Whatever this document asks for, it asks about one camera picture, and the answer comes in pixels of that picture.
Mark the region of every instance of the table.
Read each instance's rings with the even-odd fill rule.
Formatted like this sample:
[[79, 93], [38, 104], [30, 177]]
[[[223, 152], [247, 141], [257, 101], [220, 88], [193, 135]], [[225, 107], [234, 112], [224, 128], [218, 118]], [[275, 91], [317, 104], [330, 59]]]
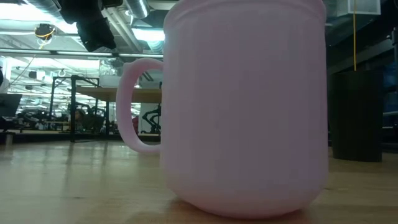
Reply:
[[[76, 92], [83, 95], [91, 96], [93, 98], [115, 102], [117, 88], [88, 88], [77, 87]], [[132, 103], [161, 103], [162, 90], [161, 89], [134, 89], [132, 96]]]
[[272, 220], [231, 220], [179, 200], [158, 156], [122, 142], [13, 145], [0, 149], [0, 222], [29, 223], [398, 223], [398, 154], [384, 162], [330, 158], [322, 194], [303, 211]]
[[61, 131], [63, 131], [63, 125], [66, 124], [69, 126], [69, 121], [44, 121], [46, 124], [62, 124], [61, 125]]

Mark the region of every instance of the black column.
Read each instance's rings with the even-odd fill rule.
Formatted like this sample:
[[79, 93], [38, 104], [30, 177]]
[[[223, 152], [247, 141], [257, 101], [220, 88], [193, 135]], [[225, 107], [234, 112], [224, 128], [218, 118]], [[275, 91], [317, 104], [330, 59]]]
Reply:
[[52, 79], [52, 88], [51, 88], [51, 100], [50, 100], [50, 111], [49, 111], [49, 121], [52, 121], [52, 107], [54, 104], [54, 92], [55, 92], [55, 81], [57, 80], [57, 77], [53, 77]]
[[72, 75], [72, 95], [70, 99], [70, 141], [75, 142], [76, 132], [76, 75]]
[[105, 135], [109, 136], [109, 102], [106, 102], [105, 108]]
[[392, 31], [392, 44], [394, 46], [394, 58], [396, 63], [396, 85], [398, 93], [398, 27], [395, 27]]

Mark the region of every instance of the pink mug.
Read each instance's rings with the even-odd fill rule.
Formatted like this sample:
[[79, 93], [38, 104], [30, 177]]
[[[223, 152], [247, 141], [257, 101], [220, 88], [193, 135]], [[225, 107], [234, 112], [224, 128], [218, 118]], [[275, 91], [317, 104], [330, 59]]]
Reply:
[[[180, 198], [217, 215], [266, 218], [306, 207], [328, 174], [325, 6], [321, 0], [181, 0], [165, 20], [164, 62], [127, 63], [118, 125], [160, 152]], [[162, 143], [142, 143], [131, 95], [163, 70]]]

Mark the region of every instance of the yellow cable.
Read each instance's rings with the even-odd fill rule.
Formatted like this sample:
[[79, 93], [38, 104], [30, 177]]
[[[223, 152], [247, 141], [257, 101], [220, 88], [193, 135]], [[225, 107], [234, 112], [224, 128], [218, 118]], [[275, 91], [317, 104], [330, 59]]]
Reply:
[[354, 71], [356, 72], [356, 0], [354, 0]]
[[53, 34], [54, 32], [55, 32], [55, 28], [52, 29], [52, 31], [49, 32], [48, 34], [44, 34], [44, 35], [37, 35], [37, 34], [35, 34], [35, 35], [36, 35], [36, 37], [48, 37], [49, 35]]
[[40, 45], [40, 47], [39, 47], [39, 50], [42, 50], [42, 49], [43, 49], [43, 47], [44, 47], [44, 45], [45, 45], [45, 43], [46, 43], [48, 37], [49, 37], [49, 35], [45, 37], [45, 40], [42, 42], [42, 45]]

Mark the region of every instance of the shelf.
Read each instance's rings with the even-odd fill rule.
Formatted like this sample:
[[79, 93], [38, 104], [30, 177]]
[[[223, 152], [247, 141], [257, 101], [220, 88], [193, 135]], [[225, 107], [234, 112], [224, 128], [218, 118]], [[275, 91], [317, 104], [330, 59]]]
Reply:
[[[88, 88], [77, 87], [76, 91], [80, 94], [93, 98], [115, 102], [117, 88]], [[131, 103], [161, 103], [162, 90], [160, 89], [134, 89]]]

